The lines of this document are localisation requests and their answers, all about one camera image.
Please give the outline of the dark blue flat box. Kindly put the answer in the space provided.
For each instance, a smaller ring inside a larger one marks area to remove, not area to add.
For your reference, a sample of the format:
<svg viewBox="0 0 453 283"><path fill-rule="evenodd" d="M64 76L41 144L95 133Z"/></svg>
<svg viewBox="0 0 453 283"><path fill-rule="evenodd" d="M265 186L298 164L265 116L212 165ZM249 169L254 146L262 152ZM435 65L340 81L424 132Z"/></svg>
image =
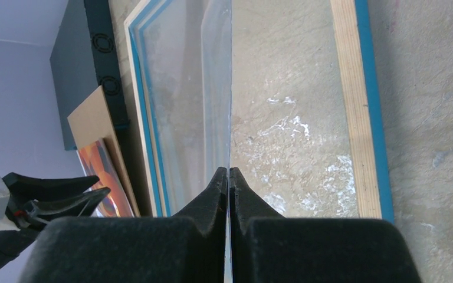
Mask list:
<svg viewBox="0 0 453 283"><path fill-rule="evenodd" d="M68 116L98 87L117 129L129 124L108 0L68 1L50 56L66 150L76 144Z"/></svg>

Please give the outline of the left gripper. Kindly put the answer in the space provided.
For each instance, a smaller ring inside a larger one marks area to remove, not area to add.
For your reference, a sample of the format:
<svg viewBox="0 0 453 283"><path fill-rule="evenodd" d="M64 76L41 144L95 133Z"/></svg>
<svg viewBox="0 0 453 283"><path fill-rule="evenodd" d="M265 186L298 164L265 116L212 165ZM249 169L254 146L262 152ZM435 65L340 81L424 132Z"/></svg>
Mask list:
<svg viewBox="0 0 453 283"><path fill-rule="evenodd" d="M11 208L20 231L0 231L0 269L28 248L50 222L63 217L91 216L111 190L88 191L100 179L39 179L9 173L2 178L11 196L24 202Z"/></svg>

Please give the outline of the hot air balloon photo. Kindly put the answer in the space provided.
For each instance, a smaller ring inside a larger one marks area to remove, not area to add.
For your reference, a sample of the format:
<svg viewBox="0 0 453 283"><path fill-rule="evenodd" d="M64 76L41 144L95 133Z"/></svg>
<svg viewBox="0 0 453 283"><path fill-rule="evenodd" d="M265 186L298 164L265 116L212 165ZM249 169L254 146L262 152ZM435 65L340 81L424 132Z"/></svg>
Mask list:
<svg viewBox="0 0 453 283"><path fill-rule="evenodd" d="M134 217L126 192L116 172L102 139L77 150L86 176L97 176L99 181L91 190L107 187L110 193L100 202L94 212L96 217Z"/></svg>

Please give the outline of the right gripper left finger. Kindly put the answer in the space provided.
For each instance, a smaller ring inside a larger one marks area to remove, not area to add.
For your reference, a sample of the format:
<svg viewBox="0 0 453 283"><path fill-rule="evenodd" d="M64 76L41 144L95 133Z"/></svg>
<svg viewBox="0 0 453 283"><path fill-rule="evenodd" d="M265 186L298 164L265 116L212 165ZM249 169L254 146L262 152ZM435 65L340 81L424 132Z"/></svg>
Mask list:
<svg viewBox="0 0 453 283"><path fill-rule="evenodd" d="M222 282L227 169L167 218L60 218L40 234L20 282Z"/></svg>

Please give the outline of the blue wooden picture frame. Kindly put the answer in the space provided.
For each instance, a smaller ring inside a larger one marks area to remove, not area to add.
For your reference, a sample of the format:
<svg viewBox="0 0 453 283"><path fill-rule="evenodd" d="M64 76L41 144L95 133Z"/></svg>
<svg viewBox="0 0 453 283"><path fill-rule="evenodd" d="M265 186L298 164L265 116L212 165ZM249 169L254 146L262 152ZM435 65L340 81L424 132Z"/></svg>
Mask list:
<svg viewBox="0 0 453 283"><path fill-rule="evenodd" d="M359 216L394 221L367 1L331 1Z"/></svg>

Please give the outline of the brown backing board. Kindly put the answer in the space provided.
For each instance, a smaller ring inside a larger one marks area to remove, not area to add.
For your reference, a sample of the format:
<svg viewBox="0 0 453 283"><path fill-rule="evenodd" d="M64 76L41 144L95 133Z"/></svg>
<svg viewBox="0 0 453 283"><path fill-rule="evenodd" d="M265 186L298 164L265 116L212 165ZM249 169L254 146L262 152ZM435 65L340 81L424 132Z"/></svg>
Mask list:
<svg viewBox="0 0 453 283"><path fill-rule="evenodd" d="M133 209L134 217L139 217L139 207L132 190L132 185L120 150L107 101L101 86L97 87L68 116L68 123L77 150L100 139L104 141L113 166L115 167L123 189L126 192L130 206Z"/></svg>

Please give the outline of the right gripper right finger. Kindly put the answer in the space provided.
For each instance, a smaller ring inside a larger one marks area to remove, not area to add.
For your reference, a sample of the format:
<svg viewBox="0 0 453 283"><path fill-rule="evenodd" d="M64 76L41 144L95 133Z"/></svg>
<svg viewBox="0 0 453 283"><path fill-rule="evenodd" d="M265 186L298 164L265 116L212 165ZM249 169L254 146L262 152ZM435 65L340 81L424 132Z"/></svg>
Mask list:
<svg viewBox="0 0 453 283"><path fill-rule="evenodd" d="M380 219L286 218L229 171L234 282L420 282L401 233Z"/></svg>

